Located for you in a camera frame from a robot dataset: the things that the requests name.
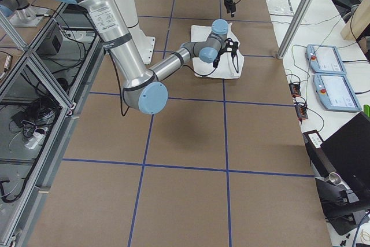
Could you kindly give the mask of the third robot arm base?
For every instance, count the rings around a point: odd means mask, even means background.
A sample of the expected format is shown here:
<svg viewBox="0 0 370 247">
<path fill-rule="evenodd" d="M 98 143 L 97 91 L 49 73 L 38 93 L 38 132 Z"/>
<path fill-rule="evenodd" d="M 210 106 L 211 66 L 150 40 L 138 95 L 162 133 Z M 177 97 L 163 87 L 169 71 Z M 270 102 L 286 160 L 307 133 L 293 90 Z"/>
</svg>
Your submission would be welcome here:
<svg viewBox="0 0 370 247">
<path fill-rule="evenodd" d="M 36 27 L 41 21 L 28 0 L 1 0 L 1 12 L 15 27 Z"/>
</svg>

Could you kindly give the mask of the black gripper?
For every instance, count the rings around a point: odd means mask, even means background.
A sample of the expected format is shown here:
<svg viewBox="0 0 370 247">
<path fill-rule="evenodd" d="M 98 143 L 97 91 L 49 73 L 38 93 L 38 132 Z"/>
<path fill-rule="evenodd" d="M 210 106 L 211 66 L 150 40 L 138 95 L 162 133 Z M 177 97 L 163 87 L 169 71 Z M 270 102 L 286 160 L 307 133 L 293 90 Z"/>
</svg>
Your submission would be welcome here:
<svg viewBox="0 0 370 247">
<path fill-rule="evenodd" d="M 234 0 L 224 0 L 226 12 L 230 13 L 231 17 L 235 17 L 235 3 Z"/>
<path fill-rule="evenodd" d="M 239 48 L 239 42 L 232 40 L 231 38 L 227 38 L 225 40 L 225 45 L 220 51 L 218 52 L 219 56 L 222 56 L 224 53 L 231 53 L 232 56 L 236 56 L 236 52 Z M 219 66 L 220 57 L 217 56 L 213 61 L 213 67 L 217 68 Z"/>
</svg>

